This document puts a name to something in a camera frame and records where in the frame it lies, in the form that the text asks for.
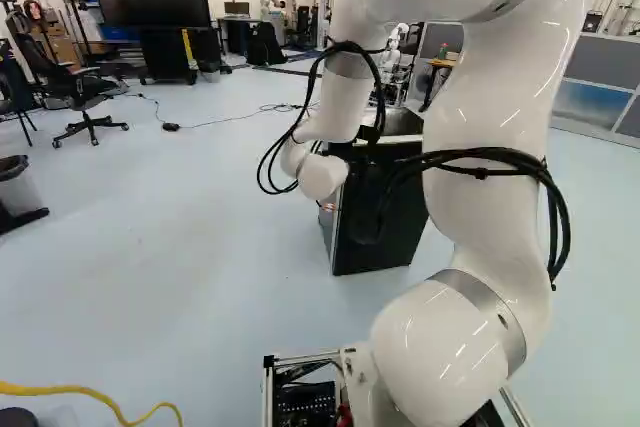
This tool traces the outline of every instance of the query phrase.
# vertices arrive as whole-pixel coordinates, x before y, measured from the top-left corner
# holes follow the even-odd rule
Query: white robot
[[[335,0],[331,37],[375,51],[400,20],[461,21],[465,49],[425,115],[424,151],[505,147],[543,159],[585,13],[585,0]],[[291,132],[281,157],[309,198],[328,198],[348,175],[344,161],[311,153],[311,143],[351,142],[372,87],[362,57],[327,59],[318,112]],[[455,165],[505,168],[479,159]],[[367,345],[378,390],[363,402],[380,427],[405,425],[381,420],[383,397],[407,425],[459,426],[538,349],[551,318],[538,184],[423,175],[429,212],[455,253],[449,269],[393,301],[373,325]]]
[[[389,39],[387,40],[387,48],[380,56],[378,66],[382,75],[382,82],[387,84],[391,82],[393,77],[393,69],[400,63],[402,59],[402,53],[398,50],[400,47],[400,41],[409,32],[409,26],[405,23],[400,23],[393,29]]]

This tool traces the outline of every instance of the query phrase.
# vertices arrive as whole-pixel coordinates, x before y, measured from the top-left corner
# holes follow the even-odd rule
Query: trash can
[[[14,155],[0,159],[0,205],[12,217],[42,209],[42,200],[27,172],[29,158]]]

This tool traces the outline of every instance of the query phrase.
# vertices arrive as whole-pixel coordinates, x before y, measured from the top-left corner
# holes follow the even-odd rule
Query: black office chair
[[[7,39],[0,39],[0,92],[4,97],[0,100],[0,115],[15,114],[29,146],[33,147],[24,121],[29,122],[34,131],[38,130],[27,114],[27,110],[34,106],[35,101],[29,82],[13,56]]]
[[[53,139],[54,148],[60,148],[61,140],[83,130],[89,130],[92,145],[99,145],[95,127],[120,127],[122,130],[129,130],[128,124],[113,122],[111,116],[92,119],[86,112],[121,92],[115,82],[103,80],[95,75],[100,70],[99,67],[87,67],[72,73],[67,68],[72,63],[56,64],[51,61],[29,34],[17,34],[16,42],[33,74],[46,80],[44,88],[47,94],[57,98],[70,98],[70,108],[82,112],[83,121],[68,124],[66,132]]]

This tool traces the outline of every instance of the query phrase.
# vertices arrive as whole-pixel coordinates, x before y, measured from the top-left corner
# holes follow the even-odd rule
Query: small device on floor
[[[180,130],[180,124],[175,124],[173,122],[165,122],[162,124],[162,129],[167,132],[177,132]]]

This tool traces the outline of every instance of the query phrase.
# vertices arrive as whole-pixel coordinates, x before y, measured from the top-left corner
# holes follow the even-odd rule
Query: black cable
[[[161,124],[165,124],[168,121],[162,119],[160,117],[160,102],[156,99],[152,99],[150,97],[145,96],[144,94],[124,94],[125,97],[138,97],[140,99],[144,99],[147,100],[149,102],[153,102],[156,106],[156,110],[154,112],[155,118],[158,122],[160,122]],[[239,116],[239,117],[227,117],[227,118],[223,118],[223,119],[217,119],[217,120],[211,120],[208,122],[203,122],[201,124],[196,124],[196,125],[185,125],[185,126],[181,126],[180,128],[182,129],[197,129],[199,127],[205,127],[207,125],[214,125],[214,124],[222,124],[225,122],[234,122],[236,120],[244,120],[244,119],[249,119],[251,117],[255,117],[256,115],[259,114],[264,114],[267,112],[293,112],[294,110],[298,110],[301,109],[302,107],[300,106],[296,106],[296,105],[290,105],[290,104],[266,104],[266,105],[262,105],[258,108],[257,111],[248,114],[248,115],[243,115],[243,116]]]
[[[260,163],[258,164],[256,180],[258,182],[258,186],[265,194],[268,194],[268,195],[286,194],[289,192],[293,192],[298,187],[297,180],[293,181],[286,187],[278,187],[273,179],[273,166],[275,164],[276,158],[280,154],[280,151],[282,150],[286,142],[289,139],[292,139],[295,142],[295,138],[293,138],[294,132],[302,123],[304,116],[309,115],[308,113],[309,104],[311,102],[311,96],[313,95],[313,90],[315,88],[316,75],[317,75],[320,63],[324,59],[340,52],[359,54],[367,63],[367,65],[369,66],[369,69],[373,74],[374,84],[376,89],[376,101],[377,101],[377,111],[376,111],[376,120],[374,122],[374,129],[377,132],[377,134],[372,136],[372,138],[369,140],[369,147],[373,147],[375,144],[377,144],[380,136],[384,132],[384,127],[386,124],[386,105],[384,100],[384,92],[382,90],[382,79],[380,77],[380,72],[378,71],[378,67],[374,62],[373,57],[371,57],[372,54],[376,54],[382,51],[367,51],[363,49],[361,46],[359,46],[358,44],[356,44],[355,42],[351,42],[351,41],[334,43],[329,48],[327,48],[324,52],[322,52],[320,56],[316,58],[313,65],[311,66],[311,70],[309,71],[309,79],[307,82],[306,98],[302,106],[302,111],[300,112],[300,115],[295,120],[295,122],[291,125],[291,127],[289,127],[289,129],[282,136],[280,136],[273,143],[271,147],[269,147],[267,152],[264,154],[264,156],[260,160]],[[266,178],[267,178],[266,185],[262,180],[263,170],[265,169],[265,165],[266,165]]]
[[[513,169],[464,168],[446,165],[461,159],[480,159],[504,163]],[[566,264],[571,250],[571,225],[569,209],[545,163],[524,152],[502,147],[481,147],[466,150],[444,150],[428,152],[398,162],[385,183],[385,188],[376,209],[377,231],[371,243],[377,242],[384,225],[384,218],[394,192],[411,177],[429,169],[438,168],[448,172],[471,175],[479,180],[495,176],[527,176],[544,185],[547,189],[550,223],[550,252],[547,270],[552,285]],[[558,255],[558,217],[562,227],[562,248]]]

